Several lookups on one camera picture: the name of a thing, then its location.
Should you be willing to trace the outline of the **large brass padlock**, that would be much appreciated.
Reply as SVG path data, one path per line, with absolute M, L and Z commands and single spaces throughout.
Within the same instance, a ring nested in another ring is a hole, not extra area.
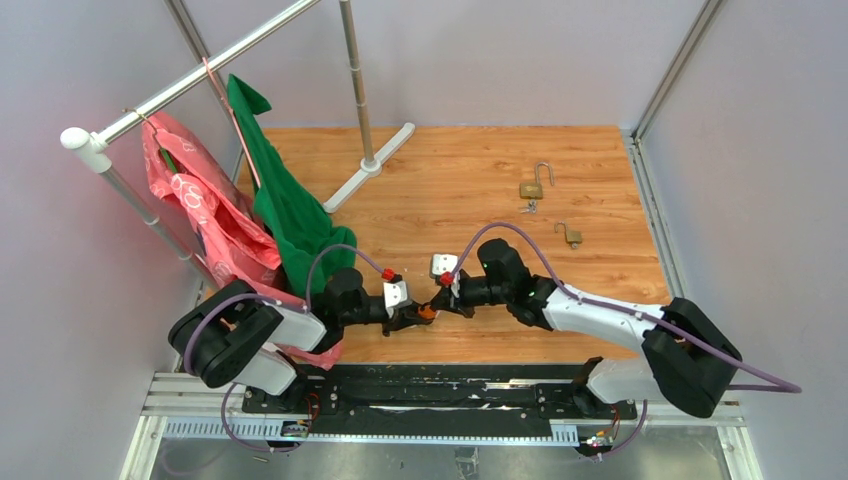
M 526 200 L 540 200 L 544 198 L 544 189 L 541 181 L 540 169 L 544 168 L 548 174 L 551 186 L 555 185 L 554 170 L 548 162 L 538 162 L 534 167 L 534 180 L 519 184 L 519 197 Z

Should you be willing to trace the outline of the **orange black Opel padlock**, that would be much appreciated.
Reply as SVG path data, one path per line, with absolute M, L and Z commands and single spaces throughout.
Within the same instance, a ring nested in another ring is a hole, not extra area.
M 422 323 L 430 324 L 437 317 L 438 311 L 434 310 L 430 304 L 423 304 L 418 307 L 417 315 Z

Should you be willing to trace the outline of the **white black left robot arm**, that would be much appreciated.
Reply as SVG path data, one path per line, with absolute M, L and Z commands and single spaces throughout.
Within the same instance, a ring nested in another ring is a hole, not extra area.
M 384 335 L 428 325 L 435 314 L 413 301 L 401 276 L 386 271 L 383 291 L 370 295 L 354 268 L 337 271 L 309 306 L 287 305 L 234 280 L 176 321 L 170 346 L 185 370 L 209 388 L 240 383 L 267 393 L 283 413 L 298 411 L 306 386 L 288 356 L 267 350 L 275 344 L 295 355 L 321 356 L 338 347 L 347 327 L 378 324 Z

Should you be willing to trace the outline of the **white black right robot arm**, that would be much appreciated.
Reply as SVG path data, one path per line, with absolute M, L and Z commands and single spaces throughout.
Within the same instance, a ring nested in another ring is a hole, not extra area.
M 729 389 L 741 355 L 694 302 L 627 303 L 561 288 L 531 273 L 501 238 L 484 242 L 477 258 L 480 276 L 460 269 L 455 255 L 432 257 L 440 289 L 430 309 L 470 318 L 478 307 L 503 306 L 525 326 L 588 335 L 638 353 L 630 360 L 586 361 L 570 392 L 580 415 L 596 417 L 624 400 L 665 400 L 687 415 L 709 418 Z

